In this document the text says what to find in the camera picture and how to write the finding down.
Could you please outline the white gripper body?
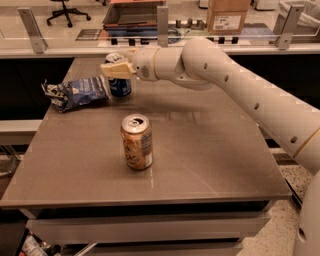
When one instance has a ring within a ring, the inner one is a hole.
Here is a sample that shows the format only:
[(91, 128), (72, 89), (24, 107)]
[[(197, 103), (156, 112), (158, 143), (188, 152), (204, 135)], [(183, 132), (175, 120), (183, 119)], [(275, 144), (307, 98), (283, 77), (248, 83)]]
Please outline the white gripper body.
[(144, 81), (157, 81), (155, 71), (155, 57), (158, 48), (138, 49), (132, 58), (133, 68), (136, 75)]

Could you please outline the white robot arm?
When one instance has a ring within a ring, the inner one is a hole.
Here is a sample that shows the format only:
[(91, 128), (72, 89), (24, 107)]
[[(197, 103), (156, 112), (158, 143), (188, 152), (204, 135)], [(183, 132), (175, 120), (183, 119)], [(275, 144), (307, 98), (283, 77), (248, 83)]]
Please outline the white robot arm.
[(320, 110), (233, 61), (206, 38), (178, 47), (122, 51), (101, 66), (107, 77), (168, 80), (193, 90), (220, 87), (299, 165), (313, 175), (292, 256), (320, 256)]

